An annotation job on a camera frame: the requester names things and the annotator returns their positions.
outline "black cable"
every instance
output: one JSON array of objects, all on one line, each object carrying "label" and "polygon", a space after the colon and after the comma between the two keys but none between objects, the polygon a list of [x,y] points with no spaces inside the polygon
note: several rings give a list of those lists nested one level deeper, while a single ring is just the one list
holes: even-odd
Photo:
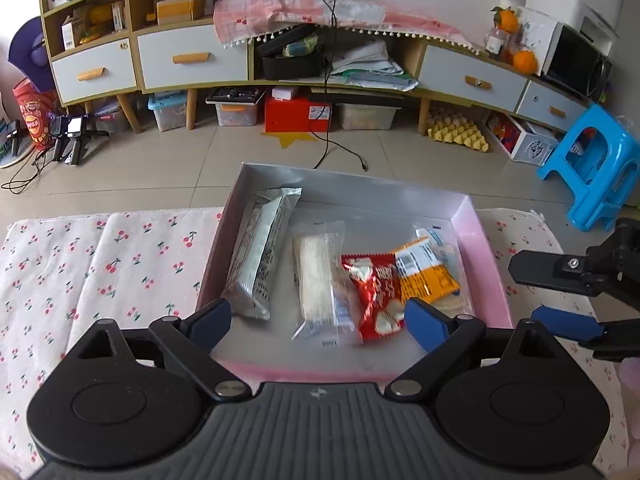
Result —
[{"label": "black cable", "polygon": [[335,140],[331,140],[329,139],[329,127],[330,127],[330,121],[328,120],[326,123],[326,138],[323,139],[322,137],[320,137],[318,134],[315,133],[315,131],[313,131],[313,128],[311,127],[311,125],[313,123],[315,123],[320,117],[322,117],[322,115],[324,114],[324,111],[327,108],[327,97],[329,94],[328,91],[328,85],[329,85],[329,78],[331,77],[331,70],[332,67],[334,65],[334,58],[335,58],[335,51],[337,48],[337,38],[338,38],[338,17],[335,15],[335,5],[337,3],[337,0],[334,0],[334,6],[330,6],[326,0],[322,0],[324,2],[324,4],[329,8],[329,10],[331,11],[331,28],[334,31],[334,45],[333,45],[333,49],[332,49],[332,53],[331,53],[331,59],[329,60],[329,66],[327,67],[327,70],[324,72],[324,86],[323,86],[323,92],[322,92],[322,110],[320,111],[320,113],[318,114],[317,117],[315,117],[314,119],[311,119],[311,121],[309,122],[309,132],[316,138],[320,139],[320,140],[324,140],[326,142],[326,145],[324,147],[324,154],[322,155],[322,157],[320,157],[320,160],[318,160],[318,163],[314,166],[314,170],[317,170],[320,167],[320,164],[322,164],[326,158],[326,156],[329,154],[329,143],[335,144],[336,146],[338,146],[339,148],[342,148],[345,152],[349,152],[351,153],[351,155],[355,155],[360,159],[360,163],[362,165],[362,169],[366,172],[369,171],[369,168],[367,166],[367,163],[364,161],[364,159],[357,154],[356,152],[350,150],[349,148],[346,148],[345,146],[341,145],[339,142],[336,142]]},{"label": "black cable", "polygon": [[[36,167],[36,173],[32,177],[27,178],[25,180],[15,180],[15,177],[18,176],[18,174],[24,169],[27,163],[31,160],[31,158],[33,157],[33,153],[31,153],[31,155],[27,157],[27,159],[24,161],[24,163],[21,165],[18,171],[16,171],[14,173],[14,176],[11,177],[9,182],[5,182],[4,184],[2,184],[2,186],[0,186],[0,189],[8,189],[14,195],[20,195],[20,193],[22,193],[25,189],[27,189],[27,186],[31,182],[33,182],[36,178],[38,178],[42,173],[42,171],[50,163],[53,162],[53,158],[50,158],[49,161],[46,160],[47,153],[49,153],[50,150],[51,148],[47,148],[46,150],[39,152],[36,155],[36,157],[33,159],[33,161],[31,162],[31,165]],[[44,160],[44,163],[42,164],[42,166],[38,166],[38,160],[40,160],[41,158]]]}]

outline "tile floor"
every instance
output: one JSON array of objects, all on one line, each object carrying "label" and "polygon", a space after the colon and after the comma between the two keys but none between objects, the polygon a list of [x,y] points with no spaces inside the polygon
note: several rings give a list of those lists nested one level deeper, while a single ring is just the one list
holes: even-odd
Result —
[{"label": "tile floor", "polygon": [[[95,146],[82,166],[51,164],[19,196],[0,190],[0,226],[23,218],[220,206],[242,161],[312,168],[324,153],[320,141],[296,141],[283,150],[261,131],[261,126],[218,126],[213,118],[189,132],[159,132],[153,124],[137,136],[113,136]],[[533,209],[544,215],[567,253],[583,253],[606,238],[601,228],[585,234],[569,225],[565,213],[573,197],[564,183],[558,178],[542,182],[535,166],[511,162],[495,139],[488,136],[491,150],[480,153],[434,142],[416,131],[415,118],[399,117],[390,131],[334,132],[331,138],[360,153],[370,176],[465,192],[477,208]],[[32,169],[25,169],[22,178]],[[338,148],[331,148],[322,169],[364,173],[357,158]],[[0,170],[0,181],[15,171]],[[625,213],[638,214],[631,208]],[[608,297],[593,304],[601,320],[637,314]],[[627,407],[638,405],[638,399],[623,393]]]}]

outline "yellow egg carton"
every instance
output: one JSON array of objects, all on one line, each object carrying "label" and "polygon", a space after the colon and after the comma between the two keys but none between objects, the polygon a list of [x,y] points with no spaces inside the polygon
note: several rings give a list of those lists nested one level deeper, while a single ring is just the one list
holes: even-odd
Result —
[{"label": "yellow egg carton", "polygon": [[432,106],[427,120],[427,135],[438,142],[455,142],[479,152],[487,152],[489,144],[473,121],[462,113]]}]

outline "orange snack bag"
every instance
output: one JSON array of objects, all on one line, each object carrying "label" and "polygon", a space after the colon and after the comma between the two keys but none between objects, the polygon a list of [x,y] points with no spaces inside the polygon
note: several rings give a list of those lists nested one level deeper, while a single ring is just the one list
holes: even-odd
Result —
[{"label": "orange snack bag", "polygon": [[409,298],[436,301],[460,288],[431,250],[428,237],[405,244],[394,253],[402,303]]}]

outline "cherry print tablecloth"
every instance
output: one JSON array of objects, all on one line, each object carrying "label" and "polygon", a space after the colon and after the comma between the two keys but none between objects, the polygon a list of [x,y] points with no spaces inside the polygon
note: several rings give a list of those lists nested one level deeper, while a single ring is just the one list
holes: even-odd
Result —
[{"label": "cherry print tablecloth", "polygon": [[[509,297],[514,323],[523,317],[529,317],[541,304],[595,317],[591,303],[583,296],[517,285],[511,278],[508,271],[509,261],[521,250],[558,254],[564,252],[542,216],[511,209],[480,210],[478,216],[494,250],[502,284]],[[609,432],[596,455],[594,466],[605,475],[625,468],[629,437],[620,396],[620,381],[613,364],[594,360],[591,351],[580,348],[574,342],[561,338],[559,340],[598,387],[609,405]]]},{"label": "cherry print tablecloth", "polygon": [[24,220],[0,248],[0,465],[42,462],[29,400],[101,317],[147,327],[194,311],[222,208]]}]

